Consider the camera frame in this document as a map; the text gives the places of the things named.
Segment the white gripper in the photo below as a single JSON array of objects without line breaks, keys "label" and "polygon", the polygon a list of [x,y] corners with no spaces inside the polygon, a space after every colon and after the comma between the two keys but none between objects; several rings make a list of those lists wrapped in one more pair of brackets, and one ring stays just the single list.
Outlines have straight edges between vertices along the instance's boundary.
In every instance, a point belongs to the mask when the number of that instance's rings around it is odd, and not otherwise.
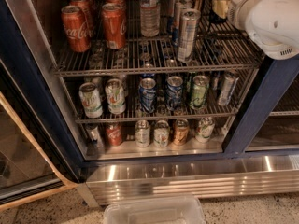
[{"label": "white gripper", "polygon": [[244,30],[249,12],[261,0],[212,0],[212,10],[220,18],[227,17],[236,29]]}]

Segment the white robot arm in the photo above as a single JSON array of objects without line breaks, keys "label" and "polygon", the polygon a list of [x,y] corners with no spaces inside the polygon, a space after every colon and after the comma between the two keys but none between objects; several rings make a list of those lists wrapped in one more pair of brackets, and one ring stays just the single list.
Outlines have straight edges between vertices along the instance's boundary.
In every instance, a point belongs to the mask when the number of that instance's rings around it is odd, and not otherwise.
[{"label": "white robot arm", "polygon": [[212,10],[245,31],[268,57],[299,54],[299,0],[212,0]]}]

